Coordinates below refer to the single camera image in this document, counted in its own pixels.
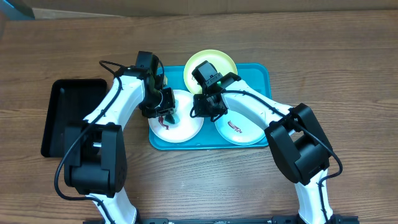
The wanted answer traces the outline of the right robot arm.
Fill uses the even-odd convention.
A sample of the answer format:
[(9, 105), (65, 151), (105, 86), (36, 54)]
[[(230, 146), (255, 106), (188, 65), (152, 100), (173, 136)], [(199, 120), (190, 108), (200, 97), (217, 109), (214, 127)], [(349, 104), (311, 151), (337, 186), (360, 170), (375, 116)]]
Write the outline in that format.
[(222, 75), (208, 61), (197, 65), (192, 75), (202, 91), (193, 97), (190, 116), (215, 122), (235, 111), (262, 128), (276, 166), (295, 185), (301, 221), (331, 223), (326, 180), (341, 172), (328, 173), (329, 158), (339, 166), (342, 163), (311, 108), (278, 103), (253, 90), (237, 74)]

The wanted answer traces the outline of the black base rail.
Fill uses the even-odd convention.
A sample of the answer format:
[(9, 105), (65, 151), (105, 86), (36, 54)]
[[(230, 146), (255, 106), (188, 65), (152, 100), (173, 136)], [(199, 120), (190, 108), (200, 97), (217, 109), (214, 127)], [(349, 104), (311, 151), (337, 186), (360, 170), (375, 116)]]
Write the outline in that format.
[[(103, 220), (83, 221), (83, 224), (104, 224)], [(225, 219), (225, 220), (205, 220), (205, 219), (188, 219), (188, 220), (168, 220), (167, 218), (148, 218), (142, 219), (135, 223), (143, 224), (299, 224), (305, 223), (299, 215), (281, 215), (272, 218), (254, 218), (254, 219)], [(344, 217), (341, 215), (333, 215), (330, 223), (332, 224), (359, 224), (358, 217)]]

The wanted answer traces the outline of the green sponge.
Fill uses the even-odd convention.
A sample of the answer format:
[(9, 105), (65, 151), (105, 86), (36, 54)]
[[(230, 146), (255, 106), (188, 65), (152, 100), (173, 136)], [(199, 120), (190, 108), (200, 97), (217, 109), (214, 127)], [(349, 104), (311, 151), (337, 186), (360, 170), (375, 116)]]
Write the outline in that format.
[(164, 120), (170, 124), (177, 124), (180, 122), (180, 118), (177, 114), (167, 114), (164, 116)]

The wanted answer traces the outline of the yellow-green plate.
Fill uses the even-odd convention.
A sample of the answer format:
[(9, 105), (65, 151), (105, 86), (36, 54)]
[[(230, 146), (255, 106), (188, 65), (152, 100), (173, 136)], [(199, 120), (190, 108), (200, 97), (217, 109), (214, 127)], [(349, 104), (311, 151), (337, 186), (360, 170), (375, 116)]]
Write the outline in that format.
[(238, 69), (234, 61), (224, 52), (214, 49), (199, 51), (188, 59), (183, 71), (183, 80), (185, 86), (187, 87), (188, 91), (194, 95), (201, 93), (201, 86), (193, 77), (192, 72), (205, 60), (210, 62), (215, 67), (217, 72), (220, 72), (222, 75), (226, 75), (229, 72), (233, 72), (235, 74), (238, 73)]

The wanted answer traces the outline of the cardboard strip at back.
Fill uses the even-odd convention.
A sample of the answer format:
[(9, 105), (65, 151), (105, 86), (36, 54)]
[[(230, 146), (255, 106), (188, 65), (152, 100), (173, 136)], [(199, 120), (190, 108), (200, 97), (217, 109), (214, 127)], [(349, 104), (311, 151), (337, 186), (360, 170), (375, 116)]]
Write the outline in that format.
[(28, 6), (116, 16), (397, 9), (397, 0), (26, 0)]

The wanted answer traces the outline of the black rectangular bin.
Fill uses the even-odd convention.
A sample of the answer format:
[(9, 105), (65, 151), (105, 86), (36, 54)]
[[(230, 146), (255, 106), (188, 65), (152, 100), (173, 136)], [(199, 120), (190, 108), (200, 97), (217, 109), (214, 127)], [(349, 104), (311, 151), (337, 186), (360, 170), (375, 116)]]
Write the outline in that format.
[(65, 127), (81, 121), (102, 102), (107, 94), (103, 79), (61, 79), (52, 85), (45, 122), (41, 155), (63, 157)]

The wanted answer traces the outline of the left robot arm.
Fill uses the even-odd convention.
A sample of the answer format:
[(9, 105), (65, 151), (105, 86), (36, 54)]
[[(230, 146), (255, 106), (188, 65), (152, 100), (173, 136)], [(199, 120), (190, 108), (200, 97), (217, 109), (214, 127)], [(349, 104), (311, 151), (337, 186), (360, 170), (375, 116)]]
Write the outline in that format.
[(175, 113), (175, 98), (157, 70), (162, 62), (140, 51), (134, 65), (118, 65), (113, 85), (101, 103), (82, 121), (65, 128), (65, 154), (54, 178), (56, 193), (65, 200), (92, 201), (103, 223), (137, 223), (139, 214), (124, 184), (127, 157), (123, 130), (136, 108), (146, 118)]

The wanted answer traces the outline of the light blue plate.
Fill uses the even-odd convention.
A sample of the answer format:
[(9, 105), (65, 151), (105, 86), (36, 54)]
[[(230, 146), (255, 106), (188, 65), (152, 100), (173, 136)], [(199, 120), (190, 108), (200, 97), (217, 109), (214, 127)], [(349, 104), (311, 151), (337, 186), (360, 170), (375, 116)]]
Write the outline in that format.
[(231, 110), (215, 121), (215, 127), (225, 140), (239, 146), (252, 145), (265, 138), (264, 131), (258, 125)]

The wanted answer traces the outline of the white plate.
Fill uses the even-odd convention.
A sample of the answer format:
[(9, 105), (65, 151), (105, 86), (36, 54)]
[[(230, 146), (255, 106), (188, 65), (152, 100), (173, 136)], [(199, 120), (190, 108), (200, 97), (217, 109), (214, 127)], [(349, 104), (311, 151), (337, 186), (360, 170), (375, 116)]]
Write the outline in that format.
[(175, 123), (166, 121), (165, 116), (149, 118), (152, 132), (161, 140), (171, 143), (185, 142), (199, 133), (204, 118), (190, 116), (193, 108), (193, 94), (185, 90), (174, 90), (175, 113), (172, 115)]

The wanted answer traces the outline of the teal plastic tray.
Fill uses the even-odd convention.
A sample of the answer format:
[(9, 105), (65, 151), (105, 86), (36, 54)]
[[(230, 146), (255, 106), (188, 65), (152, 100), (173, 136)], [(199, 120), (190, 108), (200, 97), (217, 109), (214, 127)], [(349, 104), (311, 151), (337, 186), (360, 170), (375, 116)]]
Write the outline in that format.
[[(237, 64), (238, 75), (254, 90), (271, 98), (271, 84), (267, 68), (259, 63)], [(183, 80), (183, 65), (166, 66), (165, 74), (169, 79), (168, 85), (174, 90), (186, 90)], [(208, 118), (204, 120), (201, 130), (193, 138), (185, 142), (171, 143), (157, 137), (153, 131), (149, 131), (149, 141), (158, 150), (210, 150), (239, 148), (224, 139), (216, 130), (216, 126)]]

